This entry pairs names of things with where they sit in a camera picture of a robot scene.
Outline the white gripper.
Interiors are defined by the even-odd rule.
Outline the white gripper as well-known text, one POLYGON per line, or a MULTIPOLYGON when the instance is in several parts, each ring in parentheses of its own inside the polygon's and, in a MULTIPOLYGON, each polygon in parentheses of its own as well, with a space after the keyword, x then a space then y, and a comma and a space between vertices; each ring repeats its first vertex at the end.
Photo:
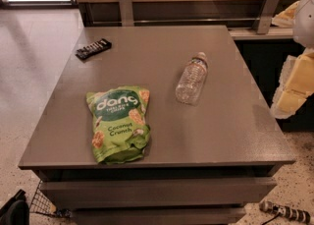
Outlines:
POLYGON ((272 99, 271 112, 276 119, 287 119, 314 93, 314 0, 300 0, 272 19, 280 28, 291 28, 293 39, 306 47, 298 57, 288 55, 272 99))

